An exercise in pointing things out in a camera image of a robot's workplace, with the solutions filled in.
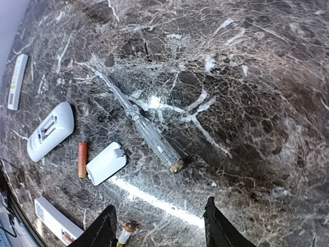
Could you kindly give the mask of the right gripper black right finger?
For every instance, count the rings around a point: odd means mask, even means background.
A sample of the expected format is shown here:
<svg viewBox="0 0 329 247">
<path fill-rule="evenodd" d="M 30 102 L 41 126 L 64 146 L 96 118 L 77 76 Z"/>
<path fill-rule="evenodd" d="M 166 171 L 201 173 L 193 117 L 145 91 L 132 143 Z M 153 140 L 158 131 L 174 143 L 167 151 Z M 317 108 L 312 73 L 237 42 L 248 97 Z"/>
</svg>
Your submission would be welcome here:
<svg viewBox="0 0 329 247">
<path fill-rule="evenodd" d="M 203 214 L 206 246 L 240 247 L 255 245 L 246 239 L 215 206 L 214 197 L 209 197 Z"/>
</svg>

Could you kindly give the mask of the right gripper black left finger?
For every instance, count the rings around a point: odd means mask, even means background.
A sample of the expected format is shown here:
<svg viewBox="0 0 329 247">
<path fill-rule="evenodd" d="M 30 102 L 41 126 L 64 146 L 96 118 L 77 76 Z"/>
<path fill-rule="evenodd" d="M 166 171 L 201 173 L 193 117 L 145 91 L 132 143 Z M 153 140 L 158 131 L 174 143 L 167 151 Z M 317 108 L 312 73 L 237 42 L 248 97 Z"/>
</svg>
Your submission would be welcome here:
<svg viewBox="0 0 329 247">
<path fill-rule="evenodd" d="M 109 205 L 86 231 L 72 243 L 72 247 L 117 246 L 116 231 L 116 210 L 114 206 Z"/>
</svg>

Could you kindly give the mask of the white remote with QR label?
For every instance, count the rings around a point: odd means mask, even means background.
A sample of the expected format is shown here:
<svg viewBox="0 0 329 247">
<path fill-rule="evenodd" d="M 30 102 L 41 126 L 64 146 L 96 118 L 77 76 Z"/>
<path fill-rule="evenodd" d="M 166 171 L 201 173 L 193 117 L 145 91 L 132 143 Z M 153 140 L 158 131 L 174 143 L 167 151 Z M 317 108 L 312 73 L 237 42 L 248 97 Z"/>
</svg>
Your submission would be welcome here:
<svg viewBox="0 0 329 247">
<path fill-rule="evenodd" d="M 70 221 L 47 199 L 43 197 L 35 199 L 34 208 L 36 216 L 41 219 L 41 221 L 46 225 L 46 227 L 62 242 L 63 231 L 69 233 L 75 240 L 78 239 L 84 233 L 82 229 L 80 229 L 77 225 Z"/>
</svg>

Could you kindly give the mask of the white battery cover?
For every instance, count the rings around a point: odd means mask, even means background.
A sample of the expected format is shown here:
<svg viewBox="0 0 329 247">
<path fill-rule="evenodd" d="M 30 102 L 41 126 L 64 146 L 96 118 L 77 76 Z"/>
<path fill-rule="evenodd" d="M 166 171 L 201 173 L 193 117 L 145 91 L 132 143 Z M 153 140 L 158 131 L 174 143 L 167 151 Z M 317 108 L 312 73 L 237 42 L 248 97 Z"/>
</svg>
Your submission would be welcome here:
<svg viewBox="0 0 329 247">
<path fill-rule="evenodd" d="M 87 176 L 95 186 L 113 176 L 127 163 L 125 151 L 117 142 L 110 143 L 87 165 Z"/>
</svg>

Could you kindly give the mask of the clear handled screwdriver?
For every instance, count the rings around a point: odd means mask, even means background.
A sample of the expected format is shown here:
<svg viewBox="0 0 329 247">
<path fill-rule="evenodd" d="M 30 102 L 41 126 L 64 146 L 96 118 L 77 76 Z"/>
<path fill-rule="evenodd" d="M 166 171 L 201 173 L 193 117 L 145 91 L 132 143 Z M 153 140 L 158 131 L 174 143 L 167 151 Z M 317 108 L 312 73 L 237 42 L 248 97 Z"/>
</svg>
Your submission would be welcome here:
<svg viewBox="0 0 329 247">
<path fill-rule="evenodd" d="M 144 116 L 141 115 L 138 106 L 132 104 L 129 99 L 120 91 L 109 78 L 100 74 L 99 77 L 104 80 L 107 87 L 115 95 L 116 99 L 124 108 L 128 118 L 130 118 L 142 138 L 149 147 L 155 152 L 157 157 L 172 172 L 178 173 L 185 166 L 181 156 L 169 144 L 169 142 L 159 133 L 157 128 Z"/>
</svg>

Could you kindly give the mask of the orange AA battery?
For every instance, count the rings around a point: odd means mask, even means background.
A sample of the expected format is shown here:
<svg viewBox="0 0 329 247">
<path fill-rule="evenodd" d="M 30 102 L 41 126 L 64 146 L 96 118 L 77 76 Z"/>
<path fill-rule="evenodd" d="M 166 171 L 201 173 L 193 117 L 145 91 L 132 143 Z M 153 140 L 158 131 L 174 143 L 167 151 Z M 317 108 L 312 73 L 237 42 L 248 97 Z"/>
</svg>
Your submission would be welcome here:
<svg viewBox="0 0 329 247">
<path fill-rule="evenodd" d="M 87 176 L 87 142 L 80 142 L 78 146 L 78 177 L 85 178 Z"/>
</svg>

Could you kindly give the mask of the white remote with battery compartment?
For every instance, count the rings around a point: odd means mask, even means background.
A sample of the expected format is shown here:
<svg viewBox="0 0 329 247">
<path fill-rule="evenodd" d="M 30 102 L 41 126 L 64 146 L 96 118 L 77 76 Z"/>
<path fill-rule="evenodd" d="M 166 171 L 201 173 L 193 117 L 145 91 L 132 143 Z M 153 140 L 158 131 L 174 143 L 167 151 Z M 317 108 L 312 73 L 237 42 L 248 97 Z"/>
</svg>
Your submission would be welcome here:
<svg viewBox="0 0 329 247">
<path fill-rule="evenodd" d="M 38 162 L 74 131 L 74 114 L 68 102 L 58 104 L 28 138 L 27 153 Z"/>
</svg>

